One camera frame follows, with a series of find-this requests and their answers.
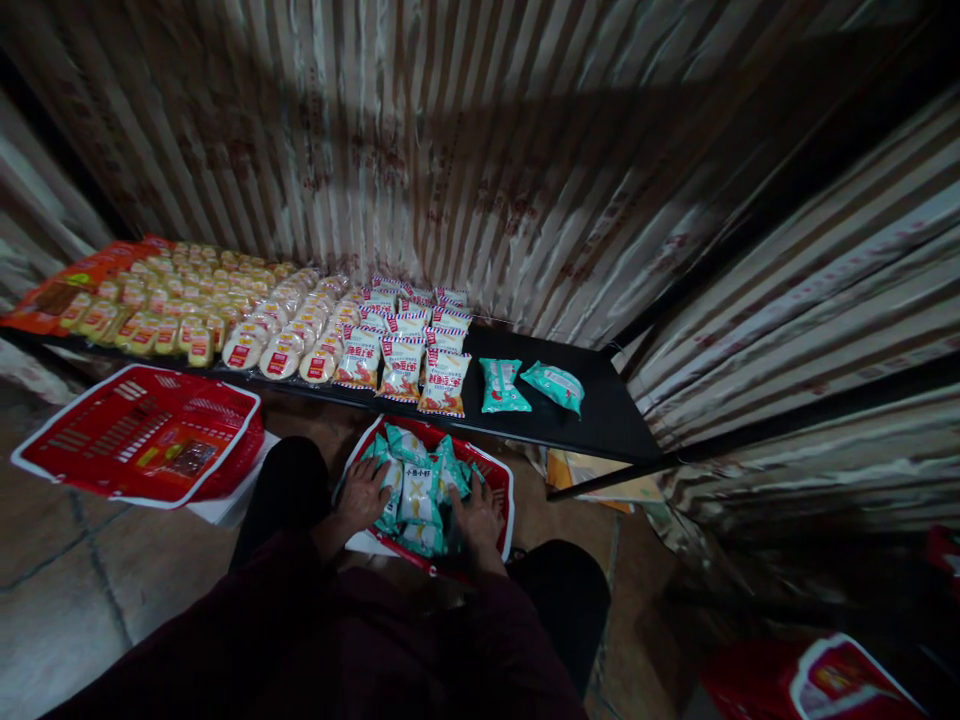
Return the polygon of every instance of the person's right hand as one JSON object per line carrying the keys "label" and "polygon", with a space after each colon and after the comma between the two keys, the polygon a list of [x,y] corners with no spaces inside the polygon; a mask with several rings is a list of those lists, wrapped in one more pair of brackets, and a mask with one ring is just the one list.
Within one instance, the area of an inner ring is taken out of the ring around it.
{"label": "person's right hand", "polygon": [[491,492],[490,486],[481,483],[476,473],[473,473],[471,487],[472,493],[466,504],[455,486],[449,488],[457,525],[480,569],[506,574],[497,551],[497,539],[504,525],[503,493]]}

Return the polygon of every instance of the hand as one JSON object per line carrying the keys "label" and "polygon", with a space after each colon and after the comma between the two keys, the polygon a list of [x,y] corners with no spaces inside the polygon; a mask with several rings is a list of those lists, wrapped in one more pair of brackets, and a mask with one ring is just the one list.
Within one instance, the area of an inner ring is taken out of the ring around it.
{"label": "hand", "polygon": [[376,466],[377,459],[371,457],[347,470],[347,480],[334,514],[351,530],[351,534],[373,525],[390,501],[390,486],[380,489],[390,463],[385,462],[374,472]]}
{"label": "hand", "polygon": [[503,530],[503,492],[491,492],[490,486],[480,482],[473,473],[472,494],[466,505],[460,491],[450,486],[450,502],[457,525],[467,542],[467,548],[480,570],[506,575],[503,560],[497,550],[497,539]]}

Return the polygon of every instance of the black table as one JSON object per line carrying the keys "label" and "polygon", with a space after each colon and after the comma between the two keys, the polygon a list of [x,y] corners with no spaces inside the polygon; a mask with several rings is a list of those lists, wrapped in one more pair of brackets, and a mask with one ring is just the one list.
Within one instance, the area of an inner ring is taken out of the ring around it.
{"label": "black table", "polygon": [[[256,377],[248,377],[247,374],[225,370],[222,365],[199,370],[188,367],[179,357],[134,357],[114,348],[91,345],[76,336],[58,338],[4,327],[0,328],[0,337],[41,360],[54,362],[65,370],[68,370],[68,367],[73,368],[74,376],[76,376],[76,368],[44,346],[62,347],[76,353],[139,362],[215,378],[254,391],[264,388],[274,392],[290,393],[320,401],[364,408],[375,413],[426,420],[440,427],[476,430],[489,435],[627,463],[649,463],[662,455],[643,416],[612,363],[599,352],[488,327],[471,327],[464,343],[464,351],[473,355],[464,380],[463,405],[466,414],[464,418],[427,415],[418,412],[416,405],[377,398],[370,391],[352,390],[330,384],[305,387],[294,383],[274,382],[259,376],[259,373]],[[533,412],[481,413],[483,371],[478,359],[482,357],[522,360],[522,371],[527,370],[539,360],[544,364],[556,365],[573,373],[583,384],[585,391],[581,406],[583,419],[580,420],[576,413],[547,399],[545,395],[519,378],[516,381],[517,389],[530,402]],[[91,382],[90,378],[86,378],[87,384]]]}

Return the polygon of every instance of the leg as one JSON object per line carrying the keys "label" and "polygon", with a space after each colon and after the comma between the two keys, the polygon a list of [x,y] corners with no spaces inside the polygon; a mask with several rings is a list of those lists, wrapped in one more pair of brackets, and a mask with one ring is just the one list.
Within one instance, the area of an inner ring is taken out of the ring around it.
{"label": "leg", "polygon": [[586,550],[551,540],[508,565],[507,572],[530,596],[574,687],[584,697],[610,609],[603,570]]}
{"label": "leg", "polygon": [[278,530],[306,530],[330,512],[330,473],[312,440],[288,437],[263,461],[230,569],[251,558]]}

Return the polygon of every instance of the person's left hand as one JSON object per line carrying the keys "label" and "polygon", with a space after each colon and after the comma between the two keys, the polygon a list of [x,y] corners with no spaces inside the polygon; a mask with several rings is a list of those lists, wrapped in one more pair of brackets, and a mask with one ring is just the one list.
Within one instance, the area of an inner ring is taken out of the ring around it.
{"label": "person's left hand", "polygon": [[351,534],[366,530],[383,514],[390,501],[390,486],[380,489],[383,478],[390,468],[385,462],[380,469],[376,458],[368,458],[355,463],[347,470],[347,480],[340,493],[335,514],[342,519]]}

